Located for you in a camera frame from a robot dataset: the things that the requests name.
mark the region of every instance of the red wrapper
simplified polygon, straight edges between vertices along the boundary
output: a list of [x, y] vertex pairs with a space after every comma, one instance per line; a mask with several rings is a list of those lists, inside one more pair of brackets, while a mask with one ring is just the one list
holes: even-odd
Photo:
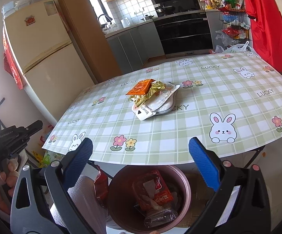
[[95, 197], [103, 208], [107, 208], [107, 196], [109, 195], [109, 178], [97, 165], [99, 173], [94, 181]]
[[158, 170], [137, 177], [132, 184], [132, 188], [143, 211], [153, 209], [153, 207], [148, 201], [142, 199], [142, 196], [151, 198], [160, 206], [173, 200], [173, 196]]

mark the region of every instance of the green plaid tablecloth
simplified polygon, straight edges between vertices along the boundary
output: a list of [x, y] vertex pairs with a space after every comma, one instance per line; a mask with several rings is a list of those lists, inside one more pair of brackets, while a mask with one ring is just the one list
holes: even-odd
[[[171, 112], [140, 121], [125, 94], [150, 78], [181, 87]], [[181, 164], [193, 162], [188, 141], [194, 136], [219, 157], [282, 137], [282, 76], [249, 53], [198, 56], [134, 71], [83, 91], [43, 148], [66, 154], [89, 137], [93, 161]]]

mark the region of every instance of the refrigerator door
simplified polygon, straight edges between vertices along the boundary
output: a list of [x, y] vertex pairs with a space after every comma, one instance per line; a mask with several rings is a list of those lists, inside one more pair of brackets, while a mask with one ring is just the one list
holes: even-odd
[[72, 44], [41, 61], [25, 79], [24, 89], [53, 126], [79, 93], [94, 85]]
[[71, 40], [53, 0], [33, 3], [5, 18], [13, 55], [25, 74]]

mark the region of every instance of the white plastic bag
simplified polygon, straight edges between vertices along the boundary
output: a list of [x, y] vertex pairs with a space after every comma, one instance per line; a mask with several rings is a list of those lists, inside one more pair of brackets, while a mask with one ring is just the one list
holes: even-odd
[[261, 58], [260, 55], [257, 54], [256, 51], [252, 47], [249, 46], [249, 41], [246, 41], [245, 44], [237, 44], [237, 45], [231, 46], [227, 50], [223, 51], [222, 54], [230, 54], [230, 53], [238, 53], [238, 52], [246, 52], [246, 51], [251, 52], [252, 53], [251, 55], [255, 55]]
[[222, 53], [223, 51], [224, 51], [224, 49], [223, 49], [222, 46], [219, 46], [219, 45], [216, 46], [216, 49], [215, 49], [215, 53], [216, 53], [216, 54], [220, 54], [220, 53]]
[[221, 39], [224, 46], [229, 46], [233, 44], [233, 40], [223, 33], [222, 31], [216, 31], [217, 33], [220, 33], [221, 35], [217, 35], [216, 40]]

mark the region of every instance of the red plastic bag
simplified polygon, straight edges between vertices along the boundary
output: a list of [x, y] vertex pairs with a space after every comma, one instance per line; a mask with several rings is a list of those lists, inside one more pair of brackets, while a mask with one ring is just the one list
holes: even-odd
[[235, 38], [237, 35], [239, 35], [239, 30], [233, 29], [232, 27], [228, 27], [224, 30], [221, 30], [226, 35], [230, 36], [231, 38]]
[[158, 170], [137, 177], [132, 184], [132, 188], [143, 211], [153, 209], [150, 200], [160, 206], [173, 200], [173, 196]]
[[99, 173], [94, 181], [95, 197], [103, 208], [107, 208], [107, 196], [109, 195], [109, 178], [97, 165]]

